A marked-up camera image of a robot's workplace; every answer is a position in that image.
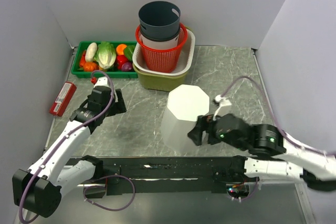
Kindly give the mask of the red mesh basket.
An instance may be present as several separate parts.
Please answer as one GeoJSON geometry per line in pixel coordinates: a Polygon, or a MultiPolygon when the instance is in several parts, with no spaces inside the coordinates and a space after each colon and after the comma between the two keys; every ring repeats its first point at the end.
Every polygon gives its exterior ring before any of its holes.
{"type": "Polygon", "coordinates": [[[136,29],[135,37],[149,70],[171,73],[177,66],[180,53],[188,38],[188,32],[186,27],[180,23],[177,45],[169,49],[154,49],[146,46],[143,43],[144,36],[142,36],[140,25],[136,29]]]}

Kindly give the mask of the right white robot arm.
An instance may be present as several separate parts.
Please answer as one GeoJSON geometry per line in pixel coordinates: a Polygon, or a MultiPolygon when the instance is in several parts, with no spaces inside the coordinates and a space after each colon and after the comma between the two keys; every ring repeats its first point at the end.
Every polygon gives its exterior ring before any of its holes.
{"type": "Polygon", "coordinates": [[[227,183],[244,178],[289,179],[315,191],[335,191],[335,155],[311,150],[273,125],[248,124],[233,114],[205,115],[197,118],[187,136],[200,146],[203,133],[210,145],[224,142],[251,154],[231,158],[219,173],[227,183]]]}

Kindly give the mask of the dark grey round bucket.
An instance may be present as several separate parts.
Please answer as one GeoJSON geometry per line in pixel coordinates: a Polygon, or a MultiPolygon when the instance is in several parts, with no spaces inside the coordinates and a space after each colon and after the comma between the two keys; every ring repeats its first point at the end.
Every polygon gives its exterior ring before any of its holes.
{"type": "Polygon", "coordinates": [[[143,5],[139,12],[140,30],[153,41],[167,41],[180,31],[180,9],[173,3],[153,1],[143,5]]]}

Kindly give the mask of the large white faceted container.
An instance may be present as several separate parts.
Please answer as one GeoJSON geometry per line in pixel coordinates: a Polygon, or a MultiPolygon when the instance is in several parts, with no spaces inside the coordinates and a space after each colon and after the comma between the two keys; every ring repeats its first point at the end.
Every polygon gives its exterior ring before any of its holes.
{"type": "Polygon", "coordinates": [[[167,99],[160,131],[164,144],[179,154],[196,150],[187,136],[198,116],[209,112],[209,96],[198,86],[182,84],[172,90],[167,99]]]}

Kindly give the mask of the white perforated rectangular basket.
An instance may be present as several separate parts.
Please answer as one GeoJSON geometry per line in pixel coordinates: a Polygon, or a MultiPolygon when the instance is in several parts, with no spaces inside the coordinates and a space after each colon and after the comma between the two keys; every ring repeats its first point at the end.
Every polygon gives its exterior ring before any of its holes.
{"type": "Polygon", "coordinates": [[[188,28],[186,29],[186,31],[188,34],[186,43],[182,47],[177,65],[171,73],[164,73],[164,72],[157,72],[157,71],[149,70],[145,63],[144,56],[141,50],[141,46],[138,43],[135,46],[135,50],[132,56],[132,60],[133,60],[135,67],[139,69],[140,71],[143,71],[146,73],[160,74],[164,76],[178,76],[178,75],[188,72],[188,70],[190,69],[192,65],[192,59],[194,55],[195,36],[192,33],[192,31],[189,30],[188,28]]]}

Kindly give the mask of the olive green rectangular basket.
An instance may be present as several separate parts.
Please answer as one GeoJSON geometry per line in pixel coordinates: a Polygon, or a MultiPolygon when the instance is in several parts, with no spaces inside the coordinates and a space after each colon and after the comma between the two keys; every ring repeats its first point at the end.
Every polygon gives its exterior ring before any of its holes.
{"type": "Polygon", "coordinates": [[[187,72],[178,76],[152,74],[139,70],[134,64],[133,69],[138,74],[138,79],[142,87],[150,90],[165,92],[170,92],[178,86],[184,84],[187,75],[187,72]]]}

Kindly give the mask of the white round bucket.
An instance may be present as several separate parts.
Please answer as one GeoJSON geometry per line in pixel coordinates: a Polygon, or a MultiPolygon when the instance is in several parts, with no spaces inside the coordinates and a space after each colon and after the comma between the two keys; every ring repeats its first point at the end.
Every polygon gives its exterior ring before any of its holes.
{"type": "Polygon", "coordinates": [[[142,41],[142,43],[148,48],[155,49],[155,50],[168,50],[168,49],[172,49],[178,46],[179,39],[182,37],[181,35],[182,32],[183,32],[183,29],[179,27],[178,32],[173,37],[171,37],[170,39],[162,40],[162,39],[154,39],[154,38],[145,36],[140,29],[139,38],[142,41]]]}

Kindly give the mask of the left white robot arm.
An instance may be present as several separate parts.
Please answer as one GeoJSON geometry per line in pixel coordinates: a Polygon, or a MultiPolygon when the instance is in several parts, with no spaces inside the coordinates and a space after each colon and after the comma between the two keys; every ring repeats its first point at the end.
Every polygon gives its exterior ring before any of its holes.
{"type": "Polygon", "coordinates": [[[82,182],[103,179],[103,161],[86,155],[69,170],[64,166],[82,142],[106,117],[127,111],[121,89],[112,91],[106,84],[96,85],[87,99],[73,111],[63,132],[47,152],[27,170],[18,169],[12,178],[14,203],[48,218],[62,197],[82,182]]]}

